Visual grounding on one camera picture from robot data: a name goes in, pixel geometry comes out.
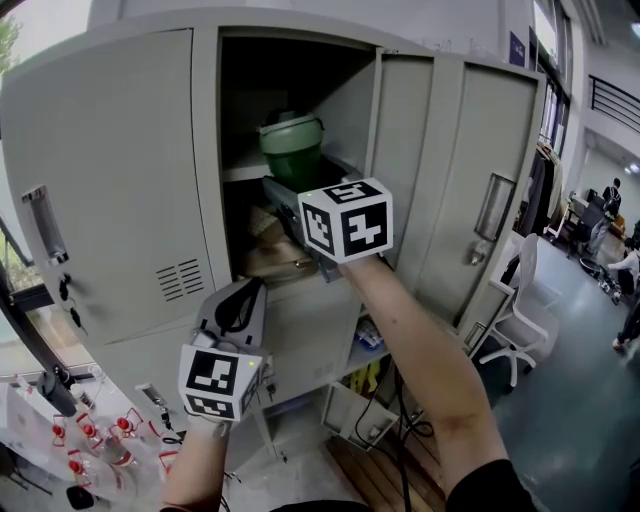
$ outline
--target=black sleeve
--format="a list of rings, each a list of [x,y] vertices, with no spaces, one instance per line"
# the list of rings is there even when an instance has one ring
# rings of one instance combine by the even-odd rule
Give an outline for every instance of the black sleeve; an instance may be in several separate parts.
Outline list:
[[[535,512],[536,508],[511,462],[496,460],[468,474],[451,491],[447,512],[473,510]]]
[[[309,501],[285,505],[273,512],[373,512],[366,505],[352,501]]]

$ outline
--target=green bucket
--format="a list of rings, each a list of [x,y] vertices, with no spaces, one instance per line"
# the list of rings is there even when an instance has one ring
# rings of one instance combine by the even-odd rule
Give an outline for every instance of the green bucket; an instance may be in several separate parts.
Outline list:
[[[320,188],[322,122],[313,114],[275,111],[267,123],[260,128],[260,149],[271,174],[297,193]]]

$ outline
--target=white office chair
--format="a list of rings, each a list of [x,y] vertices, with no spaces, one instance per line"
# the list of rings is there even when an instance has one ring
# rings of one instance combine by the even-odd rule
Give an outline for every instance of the white office chair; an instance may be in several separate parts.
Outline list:
[[[511,361],[511,381],[508,391],[518,383],[518,359],[529,366],[525,373],[536,367],[536,360],[547,357],[553,350],[560,324],[548,311],[560,294],[540,282],[534,284],[538,261],[538,236],[529,235],[520,248],[520,282],[515,299],[491,329],[493,335],[504,348],[480,359],[480,364],[498,357],[508,357]]]

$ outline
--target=window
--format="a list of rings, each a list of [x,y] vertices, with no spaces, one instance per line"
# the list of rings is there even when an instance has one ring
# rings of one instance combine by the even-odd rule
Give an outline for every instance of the window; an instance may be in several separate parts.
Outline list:
[[[89,352],[69,327],[67,314],[59,306],[51,304],[34,309],[27,313],[27,317],[65,366],[93,362]]]
[[[3,18],[17,30],[10,62],[23,62],[87,29],[91,0],[24,0]]]
[[[529,33],[529,64],[547,76],[540,140],[561,155],[571,97],[571,24],[560,0],[534,0],[533,12],[535,31]]]
[[[42,371],[42,365],[0,313],[0,377]]]
[[[540,44],[549,53],[549,56],[558,62],[558,36],[555,29],[555,23],[549,21],[538,2],[533,2],[533,16],[536,27],[536,35]]]
[[[19,3],[0,19],[5,34],[0,39],[0,77],[19,62],[84,32],[90,5],[90,0]],[[11,198],[0,140],[0,377],[55,364],[90,363],[68,321],[33,263]]]

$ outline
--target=white wall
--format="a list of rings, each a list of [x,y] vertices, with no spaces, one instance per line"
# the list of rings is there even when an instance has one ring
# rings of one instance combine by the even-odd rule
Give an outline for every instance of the white wall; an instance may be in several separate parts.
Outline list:
[[[93,0],[89,28],[151,12],[205,6],[292,9],[367,25],[433,49],[508,60],[509,32],[528,62],[531,0]]]
[[[571,108],[562,151],[562,191],[569,195],[580,182],[580,174],[586,154],[584,119],[587,112],[588,53],[584,31],[579,23],[571,20],[573,46],[573,81],[571,84]]]
[[[640,219],[640,177],[626,174],[620,164],[597,149],[590,149],[584,162],[578,193],[584,197],[583,192],[593,188],[598,194],[602,194],[613,183],[614,178],[618,178],[621,183],[620,215],[624,217],[629,230]]]
[[[614,41],[607,48],[589,46],[589,73],[640,98],[640,55]]]
[[[614,141],[640,160],[640,135],[637,132],[612,117],[591,109],[586,114],[585,126]]]

